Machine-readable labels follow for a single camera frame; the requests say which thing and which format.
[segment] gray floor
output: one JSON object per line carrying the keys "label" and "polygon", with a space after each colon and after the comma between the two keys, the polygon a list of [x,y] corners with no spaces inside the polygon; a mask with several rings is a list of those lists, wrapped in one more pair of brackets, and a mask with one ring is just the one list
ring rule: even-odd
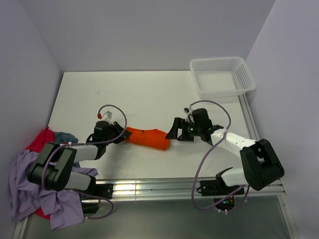
{"label": "gray floor", "polygon": [[256,197],[227,216],[196,210],[190,200],[121,202],[108,218],[56,231],[50,230],[49,221],[33,215],[23,238],[288,239],[289,234],[277,197]]}

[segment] blue cloth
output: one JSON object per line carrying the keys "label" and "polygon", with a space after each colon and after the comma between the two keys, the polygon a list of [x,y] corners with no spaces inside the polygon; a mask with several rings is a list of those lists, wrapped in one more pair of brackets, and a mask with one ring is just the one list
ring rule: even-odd
{"label": "blue cloth", "polygon": [[77,143],[79,140],[70,133],[65,132],[54,132],[54,142],[55,143]]}
{"label": "blue cloth", "polygon": [[[39,153],[25,150],[13,163],[9,176],[12,219],[19,222],[41,207],[45,215],[50,215],[52,230],[83,222],[84,216],[78,193],[70,190],[45,191],[41,186],[28,182],[26,178],[28,170],[38,155]],[[72,171],[91,176],[98,173],[94,168],[73,167]]]}

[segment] red cloth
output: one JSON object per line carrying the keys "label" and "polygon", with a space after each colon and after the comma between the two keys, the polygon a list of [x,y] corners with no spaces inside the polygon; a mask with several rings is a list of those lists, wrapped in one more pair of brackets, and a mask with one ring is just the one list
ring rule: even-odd
{"label": "red cloth", "polygon": [[50,215],[46,216],[46,215],[43,213],[41,207],[39,207],[38,210],[36,210],[34,213],[37,214],[37,215],[39,215],[39,216],[42,217],[42,218],[45,218],[45,219],[47,219],[47,220],[50,220]]}
{"label": "red cloth", "polygon": [[27,150],[40,153],[43,147],[48,142],[54,141],[54,132],[45,128],[41,133],[34,139],[34,141],[26,148]]}

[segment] white wall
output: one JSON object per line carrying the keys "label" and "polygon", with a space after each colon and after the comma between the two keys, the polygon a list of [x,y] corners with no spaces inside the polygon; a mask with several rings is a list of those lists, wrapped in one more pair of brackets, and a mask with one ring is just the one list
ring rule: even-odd
{"label": "white wall", "polygon": [[8,239],[15,228],[9,171],[47,126],[61,74],[18,1],[0,1],[0,32],[0,238]]}
{"label": "white wall", "polygon": [[275,0],[20,0],[64,71],[185,70],[251,50]]}
{"label": "white wall", "polygon": [[283,166],[301,238],[319,237],[319,1],[277,0],[248,58],[249,103]]}

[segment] clothing pile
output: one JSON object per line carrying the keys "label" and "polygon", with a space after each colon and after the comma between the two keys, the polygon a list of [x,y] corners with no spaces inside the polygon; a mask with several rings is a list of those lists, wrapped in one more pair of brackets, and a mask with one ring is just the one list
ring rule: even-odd
{"label": "clothing pile", "polygon": [[[50,219],[51,229],[65,228],[84,221],[80,196],[70,190],[45,191],[41,186],[28,182],[27,173],[46,143],[77,143],[69,133],[44,129],[36,139],[19,154],[11,168],[9,185],[12,196],[11,216],[15,222],[36,213]],[[95,168],[73,167],[72,171],[95,176]]]}

